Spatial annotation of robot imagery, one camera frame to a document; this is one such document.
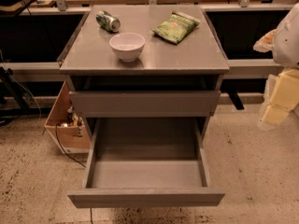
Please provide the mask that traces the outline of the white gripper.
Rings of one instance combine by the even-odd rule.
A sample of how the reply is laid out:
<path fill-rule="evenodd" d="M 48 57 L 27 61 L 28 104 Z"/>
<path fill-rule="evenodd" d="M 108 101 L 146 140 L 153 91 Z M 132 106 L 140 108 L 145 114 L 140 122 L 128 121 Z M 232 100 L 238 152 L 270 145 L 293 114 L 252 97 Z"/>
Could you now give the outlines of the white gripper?
<path fill-rule="evenodd" d="M 258 127 L 264 131 L 276 129 L 299 104 L 299 70 L 285 68 L 266 81 Z"/>

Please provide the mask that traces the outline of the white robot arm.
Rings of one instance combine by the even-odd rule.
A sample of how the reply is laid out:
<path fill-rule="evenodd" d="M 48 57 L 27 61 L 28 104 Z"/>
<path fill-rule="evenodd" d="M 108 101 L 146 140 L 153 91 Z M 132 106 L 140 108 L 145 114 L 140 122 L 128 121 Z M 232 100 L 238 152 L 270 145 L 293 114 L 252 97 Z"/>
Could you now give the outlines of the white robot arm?
<path fill-rule="evenodd" d="M 284 67 L 270 75 L 264 89 L 264 102 L 258 126 L 262 130 L 278 127 L 299 105 L 299 4 L 295 4 L 278 27 L 253 46 L 259 52 L 271 51 L 275 63 Z"/>

